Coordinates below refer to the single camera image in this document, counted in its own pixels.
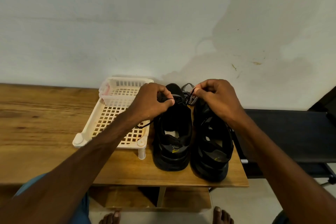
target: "white plastic basket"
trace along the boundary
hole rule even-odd
[[[83,131],[75,136],[72,142],[73,146],[82,147],[103,131],[115,117],[130,106],[139,88],[149,82],[153,82],[153,80],[144,78],[107,78],[99,89],[101,98],[93,109]],[[143,126],[147,123],[149,123],[149,120],[140,123],[140,125]],[[145,149],[148,134],[149,126],[133,128],[122,139],[117,148],[137,149],[139,159],[144,159],[146,157]]]

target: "person's left hand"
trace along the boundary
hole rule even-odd
[[[158,92],[163,93],[167,98],[164,103],[157,101]],[[157,83],[146,83],[141,86],[133,103],[128,108],[134,117],[140,122],[154,119],[156,116],[165,112],[170,106],[175,104],[175,100],[167,88]]]

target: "wooden table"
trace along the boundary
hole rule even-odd
[[[76,149],[72,140],[82,131],[98,98],[97,89],[0,84],[0,184],[23,184],[49,172],[73,154]],[[178,200],[178,210],[199,209],[209,206],[208,187],[248,187],[236,149],[227,177],[220,183],[212,183],[197,177],[190,165],[178,172],[158,169],[152,160],[152,140],[153,126],[144,160],[137,157],[136,150],[117,149],[112,154],[94,181],[94,185],[100,187],[92,189],[102,205],[108,208],[170,208]],[[156,205],[144,198],[141,204],[134,202],[135,197],[141,196],[139,186],[161,188]],[[181,201],[186,196],[192,202]],[[127,202],[116,205],[122,197],[130,200],[123,199]],[[195,207],[197,198],[204,202]]]

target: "forearm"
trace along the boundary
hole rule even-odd
[[[334,223],[336,199],[284,153],[247,115],[233,124],[292,223]]]
[[[121,139],[138,123],[129,112],[0,209],[4,223],[66,223]]]

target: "black shoe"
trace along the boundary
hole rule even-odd
[[[173,95],[175,104],[154,120],[153,160],[162,170],[180,171],[187,167],[190,160],[191,110],[178,85],[171,83],[166,88]],[[160,94],[157,100],[164,102],[167,98]]]
[[[205,180],[224,180],[233,152],[232,129],[203,99],[195,104],[194,126],[197,134],[191,151],[191,167]]]

